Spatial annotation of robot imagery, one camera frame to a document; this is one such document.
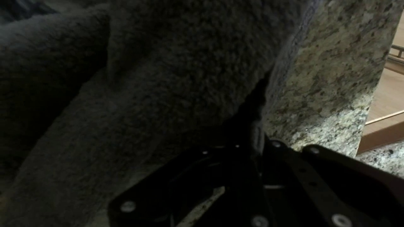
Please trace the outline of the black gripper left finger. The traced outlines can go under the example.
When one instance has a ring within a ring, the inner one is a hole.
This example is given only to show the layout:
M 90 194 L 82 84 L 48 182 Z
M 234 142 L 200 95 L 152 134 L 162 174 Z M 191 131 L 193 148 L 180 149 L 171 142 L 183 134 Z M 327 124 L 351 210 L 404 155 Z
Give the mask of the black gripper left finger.
M 116 196 L 109 227 L 179 227 L 215 189 L 223 194 L 195 227 L 252 227 L 255 152 L 242 147 L 186 150 Z

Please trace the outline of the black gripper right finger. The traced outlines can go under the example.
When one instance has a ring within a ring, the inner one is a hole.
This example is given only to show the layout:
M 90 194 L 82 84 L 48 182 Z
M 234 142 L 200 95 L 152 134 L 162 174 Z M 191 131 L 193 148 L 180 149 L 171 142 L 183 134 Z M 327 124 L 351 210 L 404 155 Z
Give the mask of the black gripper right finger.
M 404 179 L 320 145 L 265 143 L 271 227 L 404 227 Z

